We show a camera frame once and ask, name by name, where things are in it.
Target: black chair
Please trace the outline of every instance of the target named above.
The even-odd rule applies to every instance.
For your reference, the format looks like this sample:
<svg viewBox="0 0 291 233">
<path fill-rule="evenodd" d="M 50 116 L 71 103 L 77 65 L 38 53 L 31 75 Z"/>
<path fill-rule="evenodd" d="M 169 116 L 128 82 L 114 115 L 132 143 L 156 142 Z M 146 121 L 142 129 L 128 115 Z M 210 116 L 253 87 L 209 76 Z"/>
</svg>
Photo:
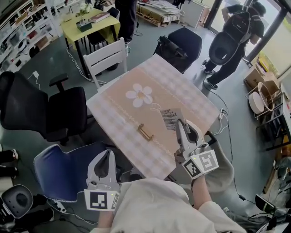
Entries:
<svg viewBox="0 0 291 233">
<path fill-rule="evenodd" d="M 81 134 L 87 125 L 87 107 L 82 87 L 64 90 L 67 74 L 51 79 L 59 93 L 50 98 L 33 86 L 22 74 L 0 75 L 0 121 L 5 129 L 33 130 L 49 142 L 64 145 L 68 137 Z"/>
<path fill-rule="evenodd" d="M 111 7 L 107 12 L 114 18 L 119 19 L 119 10 L 117 10 L 116 8 Z M 89 41 L 90 53 L 92 52 L 91 45 L 93 45 L 94 51 L 96 51 L 96 45 L 103 42 L 106 42 L 106 44 L 108 44 L 104 37 L 98 31 L 88 35 L 87 38 Z"/>
<path fill-rule="evenodd" d="M 193 31 L 189 30 L 188 28 L 180 28 L 168 35 L 168 40 L 175 44 L 178 47 L 178 53 L 181 54 L 179 51 L 182 51 L 186 54 L 186 58 L 183 63 L 183 67 L 175 67 L 175 63 L 173 61 L 173 57 L 164 57 L 162 54 L 162 49 L 160 49 L 161 42 L 158 43 L 155 53 L 159 54 L 163 57 L 167 62 L 172 64 L 176 69 L 178 69 L 181 73 L 184 73 L 186 69 L 188 69 L 194 61 L 200 56 L 201 49 L 202 49 L 202 39 L 200 36 L 195 34 Z"/>
</svg>

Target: yellow table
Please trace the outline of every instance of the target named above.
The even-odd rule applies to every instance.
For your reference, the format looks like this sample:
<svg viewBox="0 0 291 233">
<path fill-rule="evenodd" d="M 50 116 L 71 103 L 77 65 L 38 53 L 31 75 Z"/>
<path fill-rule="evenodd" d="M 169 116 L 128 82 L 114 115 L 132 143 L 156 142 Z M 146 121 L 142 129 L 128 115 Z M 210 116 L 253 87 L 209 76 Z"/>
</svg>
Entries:
<svg viewBox="0 0 291 233">
<path fill-rule="evenodd" d="M 103 11 L 93 9 L 88 14 L 84 15 L 83 18 L 87 20 L 101 12 Z M 84 59 L 80 50 L 78 40 L 82 39 L 83 37 L 89 34 L 92 34 L 93 32 L 98 31 L 108 43 L 113 43 L 114 41 L 117 41 L 116 35 L 118 35 L 119 33 L 120 22 L 116 18 L 109 16 L 98 23 L 91 23 L 92 24 L 91 29 L 81 32 L 77 28 L 77 25 L 76 25 L 76 23 L 79 22 L 80 20 L 81 20 L 81 16 L 79 17 L 73 16 L 73 18 L 70 21 L 61 23 L 61 28 L 63 30 L 67 47 L 69 48 L 69 43 L 70 43 L 73 45 L 74 48 L 77 49 L 85 76 L 88 77 L 88 71 L 84 63 Z"/>
</svg>

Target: gray floor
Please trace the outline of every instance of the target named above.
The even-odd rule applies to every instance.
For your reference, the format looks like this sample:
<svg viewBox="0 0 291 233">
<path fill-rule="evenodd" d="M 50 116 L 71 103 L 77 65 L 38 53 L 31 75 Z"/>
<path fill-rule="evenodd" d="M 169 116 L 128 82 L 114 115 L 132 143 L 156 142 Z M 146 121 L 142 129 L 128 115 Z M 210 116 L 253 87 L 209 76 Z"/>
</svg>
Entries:
<svg viewBox="0 0 291 233">
<path fill-rule="evenodd" d="M 180 27 L 180 25 L 173 23 L 166 28 L 157 28 L 141 20 L 139 31 L 143 33 L 143 36 L 134 36 L 133 41 L 130 43 L 131 52 L 127 59 L 128 69 L 132 69 L 152 56 L 159 36 L 167 35 Z M 225 108 L 223 102 L 217 96 L 203 88 L 202 85 L 205 75 L 202 72 L 201 63 L 208 56 L 208 49 L 214 35 L 203 28 L 194 31 L 202 37 L 203 48 L 199 59 L 193 63 L 189 70 L 187 70 L 185 76 L 192 80 L 193 83 L 199 87 L 218 108 Z M 76 51 L 73 51 L 72 49 L 70 51 L 79 63 Z M 39 83 L 41 89 L 49 95 L 57 93 L 56 87 L 48 87 L 49 80 L 60 73 L 69 74 L 70 79 L 64 83 L 65 89 L 82 86 L 85 89 L 87 99 L 96 93 L 95 85 L 86 81 L 79 74 L 77 68 L 68 57 L 63 37 L 57 39 L 41 53 L 37 54 L 35 58 L 25 64 L 20 71 L 26 77 L 29 77 L 35 70 L 40 74 Z M 242 61 L 236 72 L 227 80 L 224 80 L 219 84 L 219 88 L 215 93 L 224 99 L 229 109 L 229 124 L 234 155 L 233 166 L 236 172 L 237 190 L 239 194 L 242 194 L 245 198 L 253 201 L 255 194 L 262 192 L 268 179 L 275 153 L 267 153 L 262 150 L 263 145 L 261 137 L 256 133 L 257 122 L 254 119 L 253 113 L 249 109 L 247 99 L 245 98 L 247 90 L 243 84 L 243 78 L 247 71 L 248 67 Z M 105 71 L 101 76 L 99 76 L 99 79 L 110 81 L 121 73 L 122 68 L 120 66 L 115 71 Z M 32 77 L 30 78 L 30 81 L 34 83 L 35 79 Z M 218 122 L 215 122 L 211 130 L 216 132 L 218 127 Z M 97 124 L 94 124 L 93 127 L 83 135 L 83 137 L 86 143 L 97 140 L 107 140 Z M 230 158 L 230 140 L 227 129 L 225 129 L 222 134 L 218 135 L 217 139 L 219 140 L 225 154 Z M 8 131 L 3 128 L 0 129 L 0 143 L 4 146 L 4 149 L 16 148 L 20 152 L 23 163 L 25 164 L 25 166 L 23 166 L 23 164 L 19 163 L 20 176 L 15 179 L 15 183 L 26 185 L 34 194 L 41 193 L 40 187 L 34 180 L 32 171 L 30 171 L 29 168 L 33 170 L 34 157 L 47 146 L 51 145 L 51 143 L 48 143 L 36 132 Z M 77 148 L 81 145 L 82 142 L 80 138 L 74 137 L 70 140 L 68 146 L 63 148 L 63 150 L 69 151 L 70 149 Z M 122 155 L 118 156 L 118 164 L 126 169 L 130 167 Z M 89 212 L 85 209 L 83 195 L 79 195 L 78 199 L 77 203 L 70 205 L 74 208 L 76 214 L 79 214 L 86 219 L 96 220 L 98 214 Z M 223 194 L 213 195 L 213 199 L 220 204 L 221 207 L 227 206 L 229 209 L 237 213 L 248 213 L 253 207 L 253 204 L 247 201 L 242 201 L 238 198 L 234 185 Z M 91 225 L 76 220 L 73 217 L 70 217 L 70 219 L 78 225 L 84 225 L 89 229 L 92 228 Z M 38 226 L 35 231 L 68 232 L 69 230 L 71 232 L 77 232 L 77 229 L 71 224 L 57 221 Z"/>
</svg>

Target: flower center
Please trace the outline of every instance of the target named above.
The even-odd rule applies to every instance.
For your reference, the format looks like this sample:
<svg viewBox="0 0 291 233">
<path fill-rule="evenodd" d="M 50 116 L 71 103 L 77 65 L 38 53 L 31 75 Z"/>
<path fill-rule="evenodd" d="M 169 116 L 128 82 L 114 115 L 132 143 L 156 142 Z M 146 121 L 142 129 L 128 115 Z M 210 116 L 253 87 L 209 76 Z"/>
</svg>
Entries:
<svg viewBox="0 0 291 233">
<path fill-rule="evenodd" d="M 145 97 L 145 94 L 144 94 L 143 92 L 139 91 L 139 92 L 137 93 L 137 97 L 138 97 L 139 99 L 143 99 L 143 98 Z"/>
</svg>

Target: book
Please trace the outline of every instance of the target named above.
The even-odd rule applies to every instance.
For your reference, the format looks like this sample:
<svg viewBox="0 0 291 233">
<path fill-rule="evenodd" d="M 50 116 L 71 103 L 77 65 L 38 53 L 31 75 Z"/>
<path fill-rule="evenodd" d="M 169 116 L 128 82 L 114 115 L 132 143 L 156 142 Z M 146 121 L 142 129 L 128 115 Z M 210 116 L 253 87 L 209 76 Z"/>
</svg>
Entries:
<svg viewBox="0 0 291 233">
<path fill-rule="evenodd" d="M 101 12 L 100 14 L 97 14 L 97 15 L 91 17 L 90 19 L 88 19 L 88 21 L 91 23 L 98 23 L 99 21 L 101 21 L 109 16 L 110 16 L 110 14 L 108 12 Z"/>
</svg>

